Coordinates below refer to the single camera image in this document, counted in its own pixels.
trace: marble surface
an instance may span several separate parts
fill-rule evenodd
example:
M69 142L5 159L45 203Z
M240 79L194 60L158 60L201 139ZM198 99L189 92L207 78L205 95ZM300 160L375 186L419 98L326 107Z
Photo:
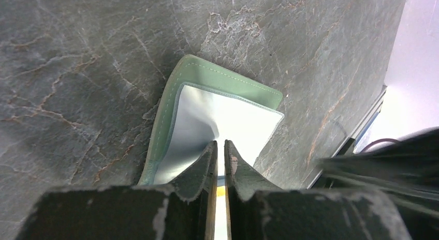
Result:
M0 0L0 232L57 185L134 184L195 54L285 98L255 168L304 186L378 95L405 0Z

